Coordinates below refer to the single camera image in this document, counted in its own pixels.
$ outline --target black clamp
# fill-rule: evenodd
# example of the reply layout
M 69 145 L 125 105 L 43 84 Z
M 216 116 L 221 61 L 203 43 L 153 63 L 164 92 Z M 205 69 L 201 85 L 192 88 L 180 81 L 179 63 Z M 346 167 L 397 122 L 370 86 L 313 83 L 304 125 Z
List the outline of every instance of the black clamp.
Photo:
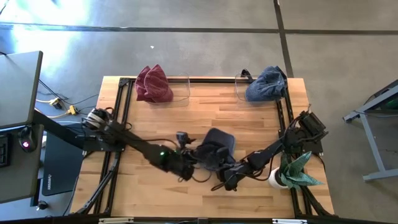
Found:
M 190 139 L 188 137 L 188 133 L 186 133 L 186 132 L 182 132 L 182 131 L 177 132 L 177 141 L 180 144 L 180 149 L 185 149 L 185 146 L 187 144 L 191 144 L 195 140 L 196 139 Z
M 247 70 L 247 69 L 242 70 L 241 77 L 247 77 L 249 83 L 254 82 L 253 77 L 251 76 L 249 70 Z

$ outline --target yellow plug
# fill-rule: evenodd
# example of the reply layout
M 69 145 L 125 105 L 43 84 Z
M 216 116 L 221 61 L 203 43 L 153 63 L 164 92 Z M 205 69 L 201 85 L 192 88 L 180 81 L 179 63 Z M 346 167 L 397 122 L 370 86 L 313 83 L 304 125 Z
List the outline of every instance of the yellow plug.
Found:
M 60 99 L 58 97 L 53 100 L 50 100 L 49 105 L 55 107 L 55 109 L 62 109 L 62 106 L 60 104 Z
M 69 106 L 69 110 L 67 111 L 67 113 L 68 113 L 68 114 L 72 114 L 72 115 L 76 115 L 77 112 L 76 112 L 75 106 L 70 105 L 70 106 Z

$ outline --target gray metal stand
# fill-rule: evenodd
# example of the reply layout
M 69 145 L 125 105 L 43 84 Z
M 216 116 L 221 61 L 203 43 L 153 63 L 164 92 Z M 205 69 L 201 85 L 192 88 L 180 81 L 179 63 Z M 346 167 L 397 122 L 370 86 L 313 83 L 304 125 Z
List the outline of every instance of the gray metal stand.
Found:
M 383 94 L 377 96 L 375 99 L 367 102 L 365 105 L 356 109 L 355 111 L 351 112 L 349 115 L 343 118 L 346 123 L 350 123 L 355 118 L 361 118 L 363 127 L 366 132 L 366 136 L 368 137 L 368 141 L 373 152 L 373 156 L 376 160 L 377 167 L 379 168 L 379 172 L 364 175 L 363 176 L 364 181 L 398 176 L 398 169 L 386 170 L 386 168 L 384 167 L 383 161 L 379 153 L 379 149 L 375 141 L 375 136 L 373 135 L 372 129 L 368 122 L 369 115 L 367 115 L 367 111 L 373 110 L 379 107 L 380 105 L 383 105 L 388 101 L 394 99 L 394 97 L 397 96 L 398 96 L 398 85 L 389 89 Z

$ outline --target wooden tabletop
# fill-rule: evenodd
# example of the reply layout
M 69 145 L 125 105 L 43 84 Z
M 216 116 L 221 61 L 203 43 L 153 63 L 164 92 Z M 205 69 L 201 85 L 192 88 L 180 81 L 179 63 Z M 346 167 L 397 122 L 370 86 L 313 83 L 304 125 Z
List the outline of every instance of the wooden tabletop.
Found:
M 120 77 L 104 77 L 98 98 L 98 108 L 113 107 Z M 294 115 L 308 108 L 308 98 L 302 78 L 288 80 Z M 272 102 L 251 105 L 236 96 L 234 83 L 184 83 L 171 86 L 178 102 L 151 105 L 131 100 L 127 121 L 132 131 L 144 138 L 175 140 L 177 131 L 196 138 L 192 147 L 202 142 L 210 128 L 218 128 L 236 138 L 234 157 L 264 149 L 277 139 L 280 129 L 276 105 Z M 103 152 L 95 152 L 83 161 L 78 179 L 72 212 L 89 199 L 98 185 Z M 274 159 L 273 168 L 280 157 Z M 263 175 L 268 174 L 269 165 Z M 323 185 L 309 187 L 314 196 L 333 213 L 328 184 L 321 162 L 312 157 L 305 171 L 322 181 Z M 196 179 L 206 179 L 208 172 L 195 170 Z M 122 154 L 114 195 L 114 217 L 234 217 L 234 218 L 292 218 L 294 217 L 289 190 L 273 189 L 268 182 L 245 178 L 238 191 L 210 189 L 219 184 L 216 175 L 205 183 L 193 180 L 178 182 L 178 177 L 152 167 L 135 149 L 127 147 Z M 108 187 L 105 189 L 103 207 Z M 300 208 L 304 211 L 301 193 Z

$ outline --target metal stand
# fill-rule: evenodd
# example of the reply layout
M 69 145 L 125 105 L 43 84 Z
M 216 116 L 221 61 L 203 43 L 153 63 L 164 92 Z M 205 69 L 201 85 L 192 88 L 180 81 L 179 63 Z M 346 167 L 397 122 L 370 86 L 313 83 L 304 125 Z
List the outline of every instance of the metal stand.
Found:
M 66 141 L 67 143 L 78 147 L 79 149 L 83 149 L 83 141 L 82 139 L 77 138 L 78 135 L 76 133 L 36 110 L 33 114 L 32 123 L 43 125 L 46 131 Z
M 379 172 L 364 175 L 363 176 L 364 181 L 398 176 L 398 169 L 386 170 L 386 168 L 384 167 L 383 161 L 381 160 L 381 156 L 379 153 L 379 149 L 374 139 L 375 137 L 372 133 L 372 129 L 367 119 L 368 117 L 367 113 L 369 113 L 369 111 L 379 108 L 397 97 L 398 97 L 398 85 L 395 85 L 394 87 L 390 88 L 388 91 L 385 91 L 384 93 L 377 96 L 375 99 L 365 103 L 363 106 L 354 110 L 349 115 L 343 118 L 346 123 L 352 122 L 352 120 L 355 118 L 361 118 L 363 127 L 365 129 L 366 137 L 368 138 L 369 144 L 371 146 L 377 167 L 379 168 Z

